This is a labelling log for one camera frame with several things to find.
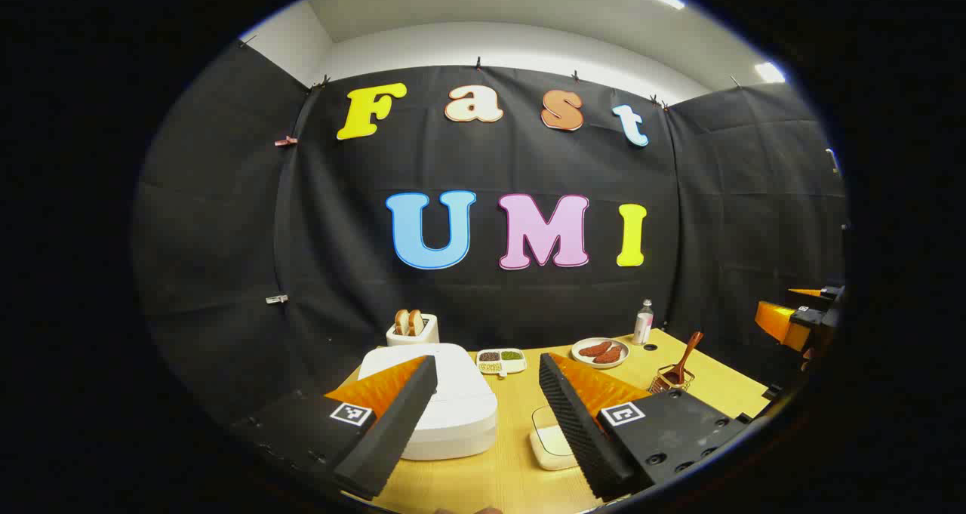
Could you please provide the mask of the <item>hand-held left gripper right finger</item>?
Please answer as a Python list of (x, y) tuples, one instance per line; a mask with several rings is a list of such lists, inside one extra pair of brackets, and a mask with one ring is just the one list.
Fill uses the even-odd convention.
[(594, 496), (616, 500), (693, 472), (745, 430), (689, 392), (649, 393), (545, 352), (539, 383)]

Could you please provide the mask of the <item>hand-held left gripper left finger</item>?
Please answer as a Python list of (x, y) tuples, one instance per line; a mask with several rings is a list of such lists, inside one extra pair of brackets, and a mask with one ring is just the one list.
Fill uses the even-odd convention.
[(293, 391), (231, 424), (273, 468), (325, 494), (382, 493), (437, 391), (420, 355), (327, 394)]

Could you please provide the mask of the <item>white rice cooker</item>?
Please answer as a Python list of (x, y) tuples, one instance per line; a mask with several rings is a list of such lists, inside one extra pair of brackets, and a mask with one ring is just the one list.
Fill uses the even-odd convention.
[(380, 346), (362, 360), (358, 380), (422, 355), (435, 357), (438, 384), (401, 458), (441, 461), (481, 454), (492, 448), (497, 438), (497, 397), (472, 356), (461, 346)]

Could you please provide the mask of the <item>metal wire chopstick holder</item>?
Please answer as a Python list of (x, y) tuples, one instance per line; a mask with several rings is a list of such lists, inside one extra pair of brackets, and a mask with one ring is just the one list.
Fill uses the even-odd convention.
[(676, 364), (669, 364), (657, 370), (656, 375), (648, 387), (648, 391), (652, 394), (676, 389), (686, 391), (690, 388), (695, 377), (686, 368), (679, 368)]

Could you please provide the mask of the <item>brown wooden spoon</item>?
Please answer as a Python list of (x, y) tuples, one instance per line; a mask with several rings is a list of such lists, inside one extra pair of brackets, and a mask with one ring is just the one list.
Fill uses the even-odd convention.
[(663, 379), (668, 384), (672, 384), (672, 386), (682, 386), (682, 384), (686, 380), (685, 364), (689, 359), (691, 352), (694, 351), (694, 348), (696, 348), (697, 344), (700, 342), (701, 339), (703, 339), (703, 332), (695, 331), (691, 335), (691, 338), (689, 339), (689, 341), (687, 342), (685, 352), (681, 356), (679, 362), (673, 365), (672, 369), (663, 373), (662, 375)]

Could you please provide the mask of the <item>clear glass dish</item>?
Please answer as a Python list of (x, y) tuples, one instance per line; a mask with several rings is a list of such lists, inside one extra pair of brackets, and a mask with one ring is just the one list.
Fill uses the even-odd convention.
[(577, 468), (576, 456), (563, 457), (560, 459), (552, 459), (550, 456), (546, 455), (542, 448), (540, 448), (537, 442), (535, 429), (543, 426), (549, 426), (553, 424), (558, 424), (558, 418), (553, 414), (552, 409), (549, 406), (543, 406), (536, 408), (531, 415), (532, 429), (529, 433), (529, 442), (531, 443), (532, 451), (536, 459), (536, 463), (540, 468), (548, 470), (548, 472), (559, 472), (559, 470)]

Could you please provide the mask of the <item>round white plate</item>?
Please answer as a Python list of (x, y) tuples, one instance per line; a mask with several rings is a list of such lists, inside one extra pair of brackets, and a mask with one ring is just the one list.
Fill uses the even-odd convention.
[[(593, 353), (589, 354), (590, 350), (594, 350), (597, 346), (604, 346), (606, 350), (601, 350), (600, 355)], [(614, 357), (606, 357), (603, 362), (598, 362), (601, 355), (604, 353), (615, 353)], [(608, 339), (604, 337), (590, 337), (580, 341), (577, 341), (571, 346), (571, 356), (577, 362), (586, 363), (594, 369), (610, 369), (617, 367), (625, 362), (630, 355), (630, 346), (622, 341)]]

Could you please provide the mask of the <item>white toaster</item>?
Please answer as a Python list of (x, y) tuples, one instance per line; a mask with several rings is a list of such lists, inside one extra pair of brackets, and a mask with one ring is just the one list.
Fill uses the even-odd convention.
[(439, 331), (437, 316), (433, 314), (423, 314), (422, 319), (424, 322), (424, 328), (422, 329), (421, 335), (417, 336), (397, 335), (395, 332), (395, 326), (390, 326), (390, 328), (386, 331), (387, 346), (438, 344)]

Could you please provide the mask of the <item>white divided grain dish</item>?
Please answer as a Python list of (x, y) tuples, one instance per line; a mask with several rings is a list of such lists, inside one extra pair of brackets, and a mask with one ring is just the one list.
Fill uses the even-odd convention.
[(483, 375), (512, 375), (528, 369), (527, 357), (515, 348), (479, 350), (475, 363)]

